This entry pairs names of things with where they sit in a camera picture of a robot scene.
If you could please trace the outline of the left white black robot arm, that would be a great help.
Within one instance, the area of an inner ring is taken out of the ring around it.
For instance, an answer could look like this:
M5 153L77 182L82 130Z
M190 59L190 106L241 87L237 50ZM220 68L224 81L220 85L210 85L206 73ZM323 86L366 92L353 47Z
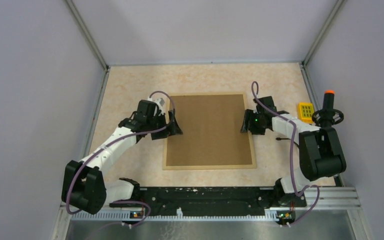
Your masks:
M176 120L176 108L163 112L164 100L140 100L130 117L123 119L110 137L95 151L81 160L71 160L64 170L61 200L78 211L96 214L110 199L121 199L127 206L140 202L140 193L134 184L118 180L105 184L104 175L131 147L146 135L152 140L181 135Z

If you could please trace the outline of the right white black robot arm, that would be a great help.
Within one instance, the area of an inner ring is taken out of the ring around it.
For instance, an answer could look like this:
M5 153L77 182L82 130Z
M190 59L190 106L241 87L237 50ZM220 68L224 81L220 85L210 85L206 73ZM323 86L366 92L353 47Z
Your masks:
M344 114L334 107L335 93L326 91L322 109L311 114L311 123L277 110L271 96L256 99L256 109L244 111L241 133L264 135L271 130L291 141L290 174L279 178L273 187L273 200L287 206L301 191L321 178L333 177L346 170L347 164L334 125Z

